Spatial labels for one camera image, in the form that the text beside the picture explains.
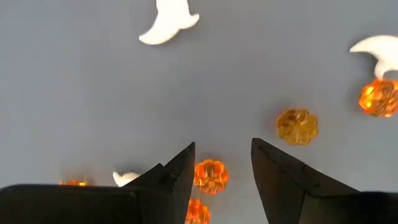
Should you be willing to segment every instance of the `gray background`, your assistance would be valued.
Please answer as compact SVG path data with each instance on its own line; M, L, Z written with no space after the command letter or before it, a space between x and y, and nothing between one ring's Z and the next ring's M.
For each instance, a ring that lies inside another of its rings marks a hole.
M376 61L357 41L397 34L395 0L191 0L199 23L165 45L138 41L155 0L0 1L0 186L113 169L144 172L191 141L225 161L212 223L263 223L251 170L261 137L359 190L398 191L397 119L357 106ZM319 117L309 146L275 134L277 114Z

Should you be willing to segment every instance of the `translucent bead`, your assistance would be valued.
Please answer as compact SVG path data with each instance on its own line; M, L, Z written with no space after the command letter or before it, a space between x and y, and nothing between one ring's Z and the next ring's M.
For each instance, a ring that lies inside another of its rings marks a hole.
M366 114L391 117L398 111L398 81L374 80L363 88L358 103Z
M318 134L318 118L306 109L288 109L276 121L278 135L291 145L306 145Z
M203 193L217 194L225 189L228 179L228 171L221 161L206 159L195 166L193 184Z
M60 185L85 187L85 186L88 186L88 182L87 181L80 181L80 180L68 180L68 181L61 181Z
M208 207L199 199L190 199L185 224L209 224L211 219Z

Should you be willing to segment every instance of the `gray surface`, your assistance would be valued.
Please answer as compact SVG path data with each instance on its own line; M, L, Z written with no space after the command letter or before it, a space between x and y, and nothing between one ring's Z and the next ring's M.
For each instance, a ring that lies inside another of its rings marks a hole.
M196 0L201 19L161 46L138 41L155 0L0 1L0 185L114 168L145 171L191 141L225 161L212 223L264 223L250 142L262 137L359 190L398 191L397 119L356 101L375 61L350 55L397 34L395 0ZM319 116L308 147L274 131L288 106Z

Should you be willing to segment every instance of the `white ghost figure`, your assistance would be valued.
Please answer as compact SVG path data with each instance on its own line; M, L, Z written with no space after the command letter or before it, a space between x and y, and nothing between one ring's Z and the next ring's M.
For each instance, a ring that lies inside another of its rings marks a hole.
M359 41L350 52L365 52L377 58L374 68L376 78L383 79L388 71L398 70L398 37L377 35Z
M199 14L191 15L187 0L156 0L157 16L152 27L139 36L145 44L163 44L179 30L188 29L199 20Z
M113 171L113 180L119 187L125 186L137 177L139 177L139 174L134 172L128 172L123 175L119 175L116 171Z

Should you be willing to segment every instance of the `bead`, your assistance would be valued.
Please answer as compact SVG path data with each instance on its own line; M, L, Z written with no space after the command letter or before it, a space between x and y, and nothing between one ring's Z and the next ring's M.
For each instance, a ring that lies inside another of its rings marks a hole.
M211 219L208 207L204 206L199 199L190 199L185 224L209 224Z
M87 181L79 181L79 180L68 180L68 181L61 181L60 185L85 187L85 186L88 186L88 182Z
M217 194L225 189L228 179L228 171L221 161L205 159L195 166L193 184L203 193Z
M366 114L390 118L398 111L398 80L374 80L363 88L359 105Z
M306 109L288 109L276 120L279 138L291 145L306 145L318 134L318 118Z

